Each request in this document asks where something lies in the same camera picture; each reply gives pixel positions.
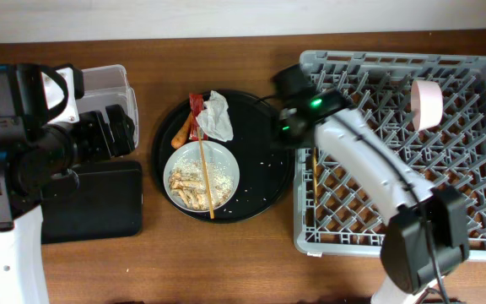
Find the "orange carrot piece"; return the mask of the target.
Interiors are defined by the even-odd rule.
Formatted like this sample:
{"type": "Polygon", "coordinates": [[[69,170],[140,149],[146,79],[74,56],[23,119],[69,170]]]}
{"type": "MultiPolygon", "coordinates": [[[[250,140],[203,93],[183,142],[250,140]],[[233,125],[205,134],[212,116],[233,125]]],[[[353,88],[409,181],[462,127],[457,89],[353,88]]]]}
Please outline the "orange carrot piece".
{"type": "Polygon", "coordinates": [[[192,113],[190,113],[187,119],[185,120],[183,126],[180,128],[180,130],[176,133],[174,138],[171,140],[171,146],[174,149],[179,149],[188,140],[189,132],[192,126],[192,119],[193,119],[193,115],[192,113]]]}

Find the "crumpled white napkin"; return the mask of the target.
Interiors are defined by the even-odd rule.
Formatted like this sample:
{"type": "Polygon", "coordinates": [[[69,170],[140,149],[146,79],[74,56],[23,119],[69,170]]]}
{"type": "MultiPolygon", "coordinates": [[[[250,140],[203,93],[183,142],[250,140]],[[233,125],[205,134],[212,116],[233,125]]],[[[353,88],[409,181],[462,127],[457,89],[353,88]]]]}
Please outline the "crumpled white napkin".
{"type": "Polygon", "coordinates": [[[217,91],[211,90],[205,108],[197,115],[197,124],[205,134],[222,142],[231,141],[234,131],[228,113],[226,98],[217,91]]]}

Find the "grey dishwasher rack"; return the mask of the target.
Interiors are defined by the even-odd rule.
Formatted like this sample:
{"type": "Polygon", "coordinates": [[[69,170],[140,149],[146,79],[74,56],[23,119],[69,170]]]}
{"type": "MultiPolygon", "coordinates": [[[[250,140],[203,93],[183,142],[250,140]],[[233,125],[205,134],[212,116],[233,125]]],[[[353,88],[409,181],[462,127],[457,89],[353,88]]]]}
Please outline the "grey dishwasher rack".
{"type": "MultiPolygon", "coordinates": [[[[486,57],[305,51],[300,66],[320,90],[352,101],[375,133],[415,171],[459,190],[467,207],[473,261],[486,262],[486,57]],[[439,126],[413,130],[414,80],[440,85],[439,126]]],[[[295,156],[294,245],[310,256],[376,257],[385,227],[364,190],[332,158],[317,155],[314,205],[311,151],[295,156]]]]}

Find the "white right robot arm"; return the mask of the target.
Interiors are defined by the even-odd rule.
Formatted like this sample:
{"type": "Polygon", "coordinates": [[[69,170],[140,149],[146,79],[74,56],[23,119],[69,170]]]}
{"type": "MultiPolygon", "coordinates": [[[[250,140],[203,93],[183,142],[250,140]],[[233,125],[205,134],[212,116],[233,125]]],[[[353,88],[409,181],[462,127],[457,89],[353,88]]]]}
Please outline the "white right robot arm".
{"type": "Polygon", "coordinates": [[[412,170],[370,129],[357,107],[336,90],[276,93],[282,108],[273,130],[279,144],[316,146],[349,173],[386,225],[381,264],[386,278],[373,303],[420,303],[430,294],[448,302],[444,278],[470,253],[464,197],[412,170]]]}

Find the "round black tray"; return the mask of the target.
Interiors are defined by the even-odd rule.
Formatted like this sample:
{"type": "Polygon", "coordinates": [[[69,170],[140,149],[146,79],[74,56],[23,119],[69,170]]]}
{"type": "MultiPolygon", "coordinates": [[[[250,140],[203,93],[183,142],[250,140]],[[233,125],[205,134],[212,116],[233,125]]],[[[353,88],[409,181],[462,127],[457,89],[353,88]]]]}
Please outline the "round black tray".
{"type": "Polygon", "coordinates": [[[152,176],[165,198],[176,209],[194,219],[231,224],[250,219],[268,209],[289,188],[294,179],[294,151],[270,146],[273,108],[259,97],[238,90],[218,90],[229,104],[229,117],[235,138],[221,143],[235,157],[240,168],[240,183],[226,207],[208,214],[186,211],[169,198],[162,175],[169,157],[176,151],[170,141],[191,112],[189,99],[182,101],[162,120],[151,149],[152,176]]]}

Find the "black rectangular bin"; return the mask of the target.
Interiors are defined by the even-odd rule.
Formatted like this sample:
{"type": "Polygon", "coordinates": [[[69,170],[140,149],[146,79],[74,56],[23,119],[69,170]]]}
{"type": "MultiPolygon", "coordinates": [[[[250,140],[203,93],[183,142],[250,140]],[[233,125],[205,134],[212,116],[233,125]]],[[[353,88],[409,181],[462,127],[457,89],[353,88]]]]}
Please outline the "black rectangular bin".
{"type": "Polygon", "coordinates": [[[143,228],[143,171],[136,161],[74,169],[46,185],[41,203],[43,244],[135,236],[143,228]]]}

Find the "pink bowl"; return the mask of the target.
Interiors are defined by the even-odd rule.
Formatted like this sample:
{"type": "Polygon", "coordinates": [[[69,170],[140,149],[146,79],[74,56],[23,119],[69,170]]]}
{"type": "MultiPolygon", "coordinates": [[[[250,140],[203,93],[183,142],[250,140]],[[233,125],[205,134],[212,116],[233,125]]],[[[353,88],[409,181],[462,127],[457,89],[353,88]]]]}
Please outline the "pink bowl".
{"type": "Polygon", "coordinates": [[[411,112],[416,131],[436,127],[443,115],[443,95],[433,81],[414,80],[411,87],[411,112]]]}

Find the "red snack wrapper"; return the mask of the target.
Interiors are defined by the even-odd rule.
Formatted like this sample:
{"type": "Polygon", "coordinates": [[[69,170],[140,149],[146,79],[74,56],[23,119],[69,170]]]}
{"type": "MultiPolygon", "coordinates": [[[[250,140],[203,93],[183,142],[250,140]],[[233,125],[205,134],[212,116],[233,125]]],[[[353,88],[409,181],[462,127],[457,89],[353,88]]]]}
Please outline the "red snack wrapper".
{"type": "Polygon", "coordinates": [[[204,109],[203,96],[196,94],[189,94],[189,103],[191,107],[192,122],[191,129],[189,132],[190,141],[198,141],[201,139],[208,139],[208,135],[201,130],[201,127],[197,123],[197,116],[204,109]]]}

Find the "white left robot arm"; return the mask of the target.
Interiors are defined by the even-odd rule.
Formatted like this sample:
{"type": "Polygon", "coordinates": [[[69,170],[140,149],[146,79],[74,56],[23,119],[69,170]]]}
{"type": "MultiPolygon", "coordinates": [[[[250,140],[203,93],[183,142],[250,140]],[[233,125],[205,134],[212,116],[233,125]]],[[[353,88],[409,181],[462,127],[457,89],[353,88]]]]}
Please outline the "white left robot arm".
{"type": "Polygon", "coordinates": [[[0,303],[49,301],[41,256],[43,191],[75,167],[130,154],[138,113],[118,104],[76,122],[0,115],[0,303]]]}

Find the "clear plastic bin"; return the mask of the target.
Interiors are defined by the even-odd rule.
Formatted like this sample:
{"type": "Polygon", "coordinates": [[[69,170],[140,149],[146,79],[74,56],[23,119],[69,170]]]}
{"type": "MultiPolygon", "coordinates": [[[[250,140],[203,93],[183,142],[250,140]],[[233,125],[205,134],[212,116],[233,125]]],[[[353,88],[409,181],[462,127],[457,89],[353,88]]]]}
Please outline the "clear plastic bin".
{"type": "Polygon", "coordinates": [[[83,69],[84,97],[76,101],[78,113],[101,111],[108,122],[105,108],[120,105],[134,123],[134,146],[139,143],[139,115],[134,89],[127,79],[127,71],[121,64],[83,69]]]}

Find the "grey plate with food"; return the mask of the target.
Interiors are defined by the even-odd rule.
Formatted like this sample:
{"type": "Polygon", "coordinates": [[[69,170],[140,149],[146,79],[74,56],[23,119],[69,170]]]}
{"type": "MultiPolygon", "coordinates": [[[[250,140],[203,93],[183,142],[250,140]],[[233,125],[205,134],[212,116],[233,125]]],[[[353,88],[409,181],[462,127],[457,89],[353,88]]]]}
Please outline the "grey plate with food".
{"type": "MultiPolygon", "coordinates": [[[[227,204],[240,181],[236,158],[223,145],[203,141],[214,210],[227,204]]],[[[162,176],[165,191],[175,206],[195,213],[209,212],[198,141],[184,144],[167,160],[162,176]]]]}

